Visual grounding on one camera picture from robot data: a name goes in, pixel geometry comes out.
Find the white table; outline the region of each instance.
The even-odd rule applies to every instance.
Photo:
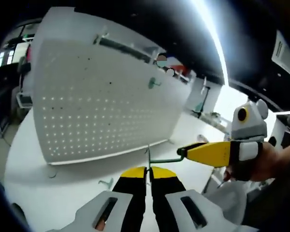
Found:
[[[209,141],[222,141],[224,134],[206,123],[183,113],[171,140],[151,148],[153,158],[178,158],[177,148],[196,141],[198,134]],[[75,212],[85,203],[107,190],[99,180],[114,183],[130,167],[147,166],[144,149],[120,156],[86,163],[49,167],[43,159],[31,109],[12,142],[4,187],[11,203],[24,211],[28,224],[35,232],[60,229],[74,220]],[[178,163],[157,164],[168,168],[183,182],[186,189],[201,192],[211,175],[212,167],[183,160]],[[54,172],[56,177],[49,178]],[[152,210],[150,188],[147,188],[146,212],[141,231],[159,231]]]

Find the pegboard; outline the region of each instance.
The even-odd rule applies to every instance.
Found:
[[[148,88],[155,77],[160,86]],[[46,40],[34,70],[34,122],[46,162],[102,159],[170,138],[190,86],[101,45]]]

